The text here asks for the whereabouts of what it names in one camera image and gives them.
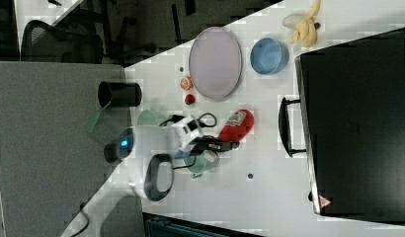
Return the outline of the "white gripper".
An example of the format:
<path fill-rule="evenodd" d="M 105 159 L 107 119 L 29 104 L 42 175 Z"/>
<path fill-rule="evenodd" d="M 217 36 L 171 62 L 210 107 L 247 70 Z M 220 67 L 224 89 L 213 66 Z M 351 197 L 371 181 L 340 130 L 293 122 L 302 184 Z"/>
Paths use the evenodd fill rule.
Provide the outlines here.
<path fill-rule="evenodd" d="M 199 121 L 194 116 L 187 116 L 172 125 L 177 136 L 178 154 L 190 155 L 197 141 L 203 137 L 203 130 Z M 239 142 L 235 141 L 212 141 L 208 142 L 205 150 L 211 151 L 230 151 L 238 148 Z"/>

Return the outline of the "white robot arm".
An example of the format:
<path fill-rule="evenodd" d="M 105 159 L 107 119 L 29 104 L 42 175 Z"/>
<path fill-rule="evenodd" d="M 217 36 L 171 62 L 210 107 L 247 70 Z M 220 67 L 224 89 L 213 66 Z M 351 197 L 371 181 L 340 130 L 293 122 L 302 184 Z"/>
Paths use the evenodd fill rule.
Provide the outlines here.
<path fill-rule="evenodd" d="M 159 201 L 169 194 L 168 188 L 158 184 L 163 163 L 171 164 L 175 158 L 205 151 L 229 151 L 238 146 L 240 139 L 239 131 L 231 126 L 218 137 L 205 135 L 200 120 L 193 116 L 171 125 L 131 127 L 119 142 L 126 154 L 60 237 L 100 237 L 102 224 L 121 199 L 132 196 Z"/>

